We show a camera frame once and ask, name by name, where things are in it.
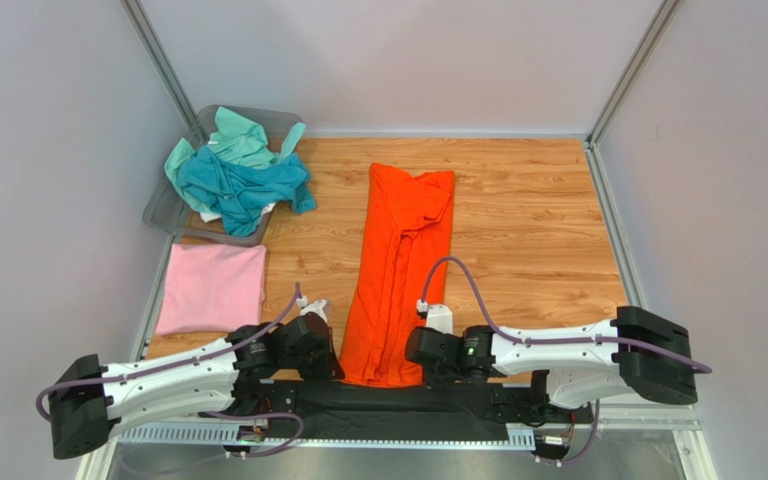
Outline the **orange t shirt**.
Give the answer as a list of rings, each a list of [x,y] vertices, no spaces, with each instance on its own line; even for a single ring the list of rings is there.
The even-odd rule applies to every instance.
[[[406,359],[405,349],[424,323],[417,301],[444,298],[446,269],[435,263],[450,253],[455,187],[452,171],[413,176],[371,165],[360,269],[339,358],[346,383],[422,383],[422,368]]]

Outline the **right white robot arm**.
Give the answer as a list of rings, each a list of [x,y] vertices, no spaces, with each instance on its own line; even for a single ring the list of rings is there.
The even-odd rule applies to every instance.
[[[693,360],[686,328],[637,306],[576,327],[519,329],[493,323],[452,333],[451,310],[432,305],[413,329],[406,359],[427,381],[483,384],[529,372],[537,400],[572,410],[626,394],[666,405],[693,405],[695,377],[710,368]]]

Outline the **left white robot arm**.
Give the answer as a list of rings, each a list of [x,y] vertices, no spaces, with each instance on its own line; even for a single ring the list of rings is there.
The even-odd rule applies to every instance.
[[[277,404],[265,397],[261,383],[280,370],[295,370],[305,381],[344,378],[323,315],[243,326],[153,360],[103,365],[97,355],[86,355],[42,391],[37,405],[50,424],[54,458],[71,459],[172,417],[239,417],[259,431],[275,418]]]

